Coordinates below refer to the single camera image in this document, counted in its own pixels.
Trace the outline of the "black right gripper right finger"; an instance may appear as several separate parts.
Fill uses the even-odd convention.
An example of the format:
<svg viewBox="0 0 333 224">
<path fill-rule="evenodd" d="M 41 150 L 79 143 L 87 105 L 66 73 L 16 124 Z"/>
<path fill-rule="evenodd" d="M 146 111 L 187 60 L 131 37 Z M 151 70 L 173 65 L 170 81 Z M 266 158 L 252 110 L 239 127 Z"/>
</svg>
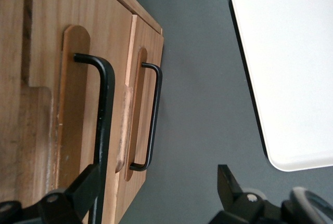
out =
<svg viewBox="0 0 333 224">
<path fill-rule="evenodd" d="M 217 191 L 223 206 L 213 223 L 281 223 L 280 208 L 241 189 L 227 165 L 217 167 Z"/>
</svg>

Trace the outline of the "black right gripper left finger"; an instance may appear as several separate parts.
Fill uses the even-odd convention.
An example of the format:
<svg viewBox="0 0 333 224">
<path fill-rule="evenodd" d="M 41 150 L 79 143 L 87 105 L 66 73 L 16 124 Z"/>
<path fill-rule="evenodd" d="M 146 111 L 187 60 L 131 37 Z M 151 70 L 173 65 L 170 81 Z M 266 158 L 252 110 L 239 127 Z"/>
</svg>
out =
<svg viewBox="0 0 333 224">
<path fill-rule="evenodd" d="M 54 192 L 41 199 L 38 210 L 42 223 L 101 223 L 104 182 L 99 164 L 90 164 L 64 192 Z"/>
</svg>

